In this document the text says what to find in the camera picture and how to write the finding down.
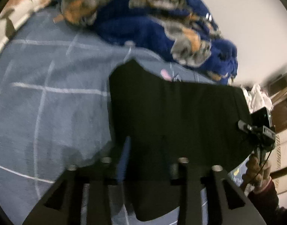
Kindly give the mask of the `person's right hand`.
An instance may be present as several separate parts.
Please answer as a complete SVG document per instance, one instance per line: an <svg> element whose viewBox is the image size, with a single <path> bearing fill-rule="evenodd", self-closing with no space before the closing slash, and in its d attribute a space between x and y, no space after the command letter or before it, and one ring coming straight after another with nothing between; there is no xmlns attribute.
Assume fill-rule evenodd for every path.
<svg viewBox="0 0 287 225"><path fill-rule="evenodd" d="M267 161L260 165L257 156L252 154L246 162L246 167L247 171L242 176L241 189L245 189L248 184L254 184L257 192L265 189L271 181L271 163Z"/></svg>

